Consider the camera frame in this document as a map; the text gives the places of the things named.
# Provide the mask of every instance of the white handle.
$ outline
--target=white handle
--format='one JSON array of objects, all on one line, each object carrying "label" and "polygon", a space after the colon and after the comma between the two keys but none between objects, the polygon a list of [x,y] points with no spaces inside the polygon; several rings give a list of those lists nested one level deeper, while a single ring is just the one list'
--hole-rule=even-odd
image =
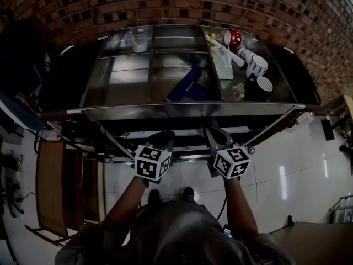
[{"label": "white handle", "polygon": [[[218,41],[210,38],[209,35],[205,35],[205,39],[209,42],[212,43],[214,46],[220,46],[225,48],[222,44],[220,44]],[[231,58],[232,60],[238,65],[238,67],[243,67],[244,66],[244,60],[242,58],[240,58],[238,55],[234,54],[233,52],[231,52]]]}]

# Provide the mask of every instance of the black shoe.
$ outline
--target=black shoe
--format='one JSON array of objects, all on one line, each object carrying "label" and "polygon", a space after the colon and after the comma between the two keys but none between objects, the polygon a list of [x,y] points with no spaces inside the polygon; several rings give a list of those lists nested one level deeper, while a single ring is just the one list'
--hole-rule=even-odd
[{"label": "black shoe", "polygon": [[161,197],[159,195],[159,191],[156,189],[151,190],[151,192],[148,195],[148,204],[154,204],[161,202]]},{"label": "black shoe", "polygon": [[182,200],[194,201],[194,196],[195,196],[194,190],[190,187],[187,187],[183,192]]}]

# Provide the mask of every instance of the brick wall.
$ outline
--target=brick wall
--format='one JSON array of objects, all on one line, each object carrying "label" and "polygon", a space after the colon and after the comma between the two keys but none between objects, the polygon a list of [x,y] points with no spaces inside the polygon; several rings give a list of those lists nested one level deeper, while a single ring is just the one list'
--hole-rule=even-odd
[{"label": "brick wall", "polygon": [[0,0],[58,50],[122,27],[201,24],[259,34],[295,51],[324,104],[353,92],[353,0]]}]

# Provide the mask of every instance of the stainless steel counter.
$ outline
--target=stainless steel counter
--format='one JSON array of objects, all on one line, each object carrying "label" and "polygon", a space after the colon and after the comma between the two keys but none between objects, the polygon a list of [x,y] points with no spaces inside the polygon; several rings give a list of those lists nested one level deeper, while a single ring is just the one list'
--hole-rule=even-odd
[{"label": "stainless steel counter", "polygon": [[[135,53],[126,43],[129,30],[119,29],[106,38],[93,67],[79,110],[95,120],[178,118],[226,115],[282,115],[298,105],[285,76],[270,51],[253,34],[240,32],[243,43],[269,64],[267,77],[274,89],[266,102],[236,101],[232,86],[244,83],[245,70],[233,64],[234,79],[218,79],[205,34],[220,28],[207,26],[147,26],[148,49]],[[165,102],[168,93],[195,65],[204,68],[198,84],[212,99],[198,102],[184,97]]]}]

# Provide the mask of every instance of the black cup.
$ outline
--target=black cup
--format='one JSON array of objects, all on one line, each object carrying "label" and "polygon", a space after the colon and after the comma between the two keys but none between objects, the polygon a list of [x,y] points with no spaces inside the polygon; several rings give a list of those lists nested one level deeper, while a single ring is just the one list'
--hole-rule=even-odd
[{"label": "black cup", "polygon": [[265,77],[255,77],[252,73],[245,82],[245,99],[266,101],[273,89],[272,83]]}]

